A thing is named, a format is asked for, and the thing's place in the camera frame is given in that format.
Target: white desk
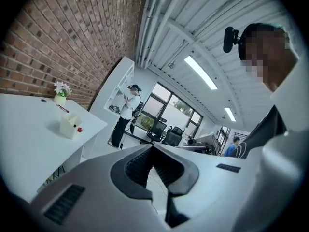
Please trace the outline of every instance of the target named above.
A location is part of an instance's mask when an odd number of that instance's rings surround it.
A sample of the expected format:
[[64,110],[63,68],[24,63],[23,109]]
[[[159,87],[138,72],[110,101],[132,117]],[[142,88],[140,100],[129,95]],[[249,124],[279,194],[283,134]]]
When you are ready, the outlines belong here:
[[79,164],[83,145],[107,123],[68,100],[64,107],[82,120],[71,140],[59,133],[65,112],[53,99],[0,94],[0,171],[9,190],[30,202],[37,189],[65,161]]

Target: white ceiling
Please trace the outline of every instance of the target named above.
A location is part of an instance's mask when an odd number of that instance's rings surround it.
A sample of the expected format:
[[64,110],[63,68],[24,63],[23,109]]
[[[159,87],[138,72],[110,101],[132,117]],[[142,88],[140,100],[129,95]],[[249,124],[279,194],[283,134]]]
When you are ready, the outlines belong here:
[[[297,51],[291,19],[277,0],[147,0],[137,64],[175,86],[216,124],[251,131],[272,107],[270,92],[248,76],[236,46],[228,54],[223,51],[223,38],[226,27],[240,30],[241,35],[254,22],[284,26]],[[210,76],[217,90],[211,90],[184,61],[188,55]],[[235,113],[236,122],[229,119],[225,106]]]

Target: flower vase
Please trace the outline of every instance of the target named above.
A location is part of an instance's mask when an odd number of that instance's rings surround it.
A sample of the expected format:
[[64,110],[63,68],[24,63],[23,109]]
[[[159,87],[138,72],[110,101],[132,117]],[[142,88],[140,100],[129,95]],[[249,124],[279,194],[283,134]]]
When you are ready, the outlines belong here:
[[60,106],[64,106],[64,104],[66,103],[66,99],[67,99],[67,97],[56,94],[54,101],[55,101],[56,104],[58,104]]

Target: black pants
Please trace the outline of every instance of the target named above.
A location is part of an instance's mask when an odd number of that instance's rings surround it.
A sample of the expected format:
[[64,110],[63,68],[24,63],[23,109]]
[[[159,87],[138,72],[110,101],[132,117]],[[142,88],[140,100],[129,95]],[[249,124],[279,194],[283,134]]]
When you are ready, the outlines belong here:
[[126,125],[129,123],[130,119],[119,118],[115,129],[112,133],[112,145],[119,147],[122,136],[124,135]]

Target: person in blue shirt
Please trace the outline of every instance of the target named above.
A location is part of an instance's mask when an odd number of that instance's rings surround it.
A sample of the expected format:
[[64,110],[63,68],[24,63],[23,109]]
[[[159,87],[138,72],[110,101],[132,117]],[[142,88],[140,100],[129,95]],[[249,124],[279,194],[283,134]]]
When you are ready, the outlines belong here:
[[225,157],[229,157],[233,150],[240,144],[240,138],[239,137],[235,137],[234,140],[233,140],[233,144],[230,145],[229,148],[227,148],[226,152],[224,153],[224,156]]

